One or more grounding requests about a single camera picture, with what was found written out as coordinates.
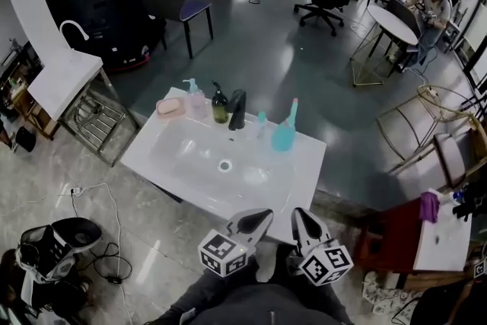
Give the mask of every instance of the soap dispenser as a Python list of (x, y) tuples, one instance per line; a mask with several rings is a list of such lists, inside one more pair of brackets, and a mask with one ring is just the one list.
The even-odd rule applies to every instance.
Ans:
[(294, 137), (296, 136), (296, 112), (298, 111), (298, 99), (292, 101), (291, 113), (286, 121), (281, 123), (272, 134), (271, 145), (275, 151), (288, 151), (294, 144)]
[(189, 83), (189, 104), (193, 108), (194, 114), (199, 118), (205, 118), (207, 115), (205, 94), (198, 88), (194, 78), (183, 81)]
[(214, 80), (213, 85), (216, 87), (215, 96), (212, 99), (213, 118), (216, 123), (226, 123), (228, 121), (228, 112), (226, 110), (228, 99), (221, 92), (219, 83)]

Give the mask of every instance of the white sink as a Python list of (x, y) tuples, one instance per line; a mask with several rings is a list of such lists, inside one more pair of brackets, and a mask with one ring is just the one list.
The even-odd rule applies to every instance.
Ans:
[(154, 143), (150, 159), (161, 173), (199, 188), (209, 203), (280, 212), (291, 193), (294, 167), (259, 140), (238, 139), (190, 118), (171, 120)]
[[(166, 98), (185, 96), (171, 88)], [(296, 207), (309, 209), (326, 144), (296, 133), (293, 149), (278, 153), (270, 142), (276, 124), (267, 123), (264, 139), (256, 139), (254, 116), (246, 114), (246, 126), (232, 132), (228, 124), (215, 123), (210, 100), (207, 106), (205, 119), (195, 118), (187, 103), (186, 114), (177, 118), (161, 119), (153, 112), (121, 162), (225, 220), (243, 210), (270, 208), (274, 219), (267, 235), (293, 244), (291, 213)]]

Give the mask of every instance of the faucet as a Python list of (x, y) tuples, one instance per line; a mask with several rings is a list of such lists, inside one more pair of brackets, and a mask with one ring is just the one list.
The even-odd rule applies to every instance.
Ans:
[(61, 34), (62, 34), (62, 28), (64, 27), (64, 25), (65, 25), (65, 24), (73, 24), (73, 25), (75, 25), (75, 26), (78, 28), (78, 30), (80, 30), (80, 31), (81, 31), (81, 34), (83, 34), (83, 38), (84, 38), (84, 40), (85, 40), (85, 41), (88, 41), (88, 40), (90, 39), (90, 36), (88, 36), (88, 35), (87, 35), (87, 34), (84, 32), (83, 27), (81, 27), (81, 25), (80, 25), (78, 22), (71, 21), (70, 19), (68, 19), (68, 20), (66, 20), (66, 21), (64, 21), (64, 22), (62, 22), (62, 23), (61, 23), (61, 26), (59, 26), (59, 32), (60, 32)]
[(229, 130), (243, 129), (245, 126), (245, 103), (247, 93), (244, 90), (235, 90), (226, 106), (227, 113), (233, 113), (228, 124)]

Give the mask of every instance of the metal rack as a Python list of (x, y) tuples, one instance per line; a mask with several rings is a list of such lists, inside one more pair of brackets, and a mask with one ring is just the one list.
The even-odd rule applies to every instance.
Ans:
[[(77, 138), (90, 152), (111, 167), (129, 146), (139, 129), (132, 114), (120, 103), (120, 99), (109, 78), (101, 69), (98, 74), (113, 99), (98, 94), (88, 83), (72, 101), (60, 118), (61, 124)], [(125, 120), (132, 123), (133, 131), (126, 142), (118, 146), (114, 158), (108, 158), (104, 152), (113, 140), (117, 129)]]

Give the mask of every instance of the black pants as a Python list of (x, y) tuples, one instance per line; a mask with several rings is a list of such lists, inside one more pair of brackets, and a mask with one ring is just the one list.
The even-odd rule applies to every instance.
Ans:
[[(320, 287), (312, 286), (306, 276), (295, 276), (291, 278), (285, 265), (285, 258), (290, 254), (293, 247), (281, 244), (278, 248), (275, 263), (275, 272), (269, 280), (270, 284), (279, 284), (296, 294), (301, 303), (315, 311), (321, 311), (336, 319), (339, 323), (349, 325), (352, 323), (347, 315), (344, 306), (336, 297), (330, 285)], [(236, 288), (256, 284), (256, 272), (259, 266), (255, 258), (249, 260), (249, 265), (237, 271), (227, 278), (221, 278), (213, 272), (206, 270), (203, 276), (186, 293), (166, 311), (153, 325), (166, 325), (180, 323), (181, 316), (193, 308), (197, 312), (214, 307), (220, 304), (225, 296)]]

